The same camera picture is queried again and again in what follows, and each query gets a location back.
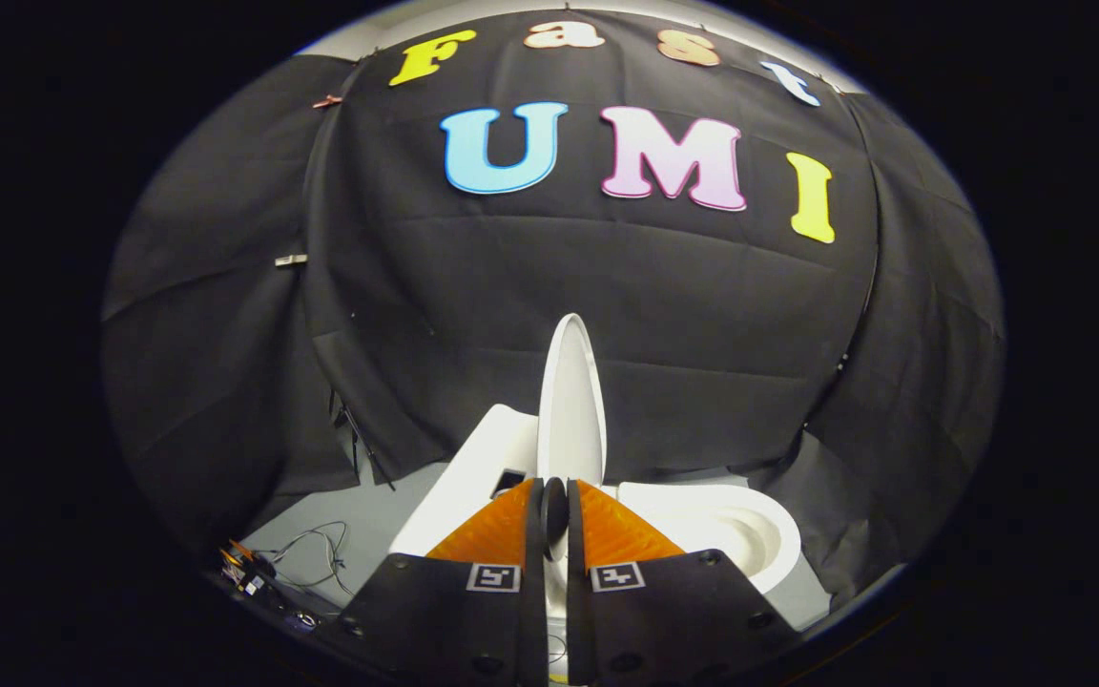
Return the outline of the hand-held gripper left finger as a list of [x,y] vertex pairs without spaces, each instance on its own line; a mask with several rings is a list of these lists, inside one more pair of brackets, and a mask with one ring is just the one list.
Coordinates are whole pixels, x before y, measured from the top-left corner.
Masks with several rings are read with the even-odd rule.
[[544,483],[498,496],[424,555],[386,557],[338,616],[376,686],[545,686]]

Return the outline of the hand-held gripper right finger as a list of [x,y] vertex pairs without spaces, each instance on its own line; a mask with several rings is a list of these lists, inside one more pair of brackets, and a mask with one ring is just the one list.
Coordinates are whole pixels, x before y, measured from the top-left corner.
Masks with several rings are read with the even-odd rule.
[[671,542],[585,480],[568,499],[569,682],[737,686],[799,645],[734,549]]

